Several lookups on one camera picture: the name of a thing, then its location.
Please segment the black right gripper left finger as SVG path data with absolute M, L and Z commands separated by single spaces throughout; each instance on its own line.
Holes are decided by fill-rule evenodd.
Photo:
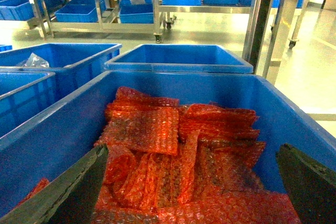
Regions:
M 90 223 L 102 186 L 108 148 L 98 145 L 4 217 L 1 223 Z

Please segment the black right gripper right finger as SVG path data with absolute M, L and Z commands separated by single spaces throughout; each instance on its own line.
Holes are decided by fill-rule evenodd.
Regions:
M 276 161 L 284 188 L 302 223 L 335 223 L 335 171 L 290 144 Z

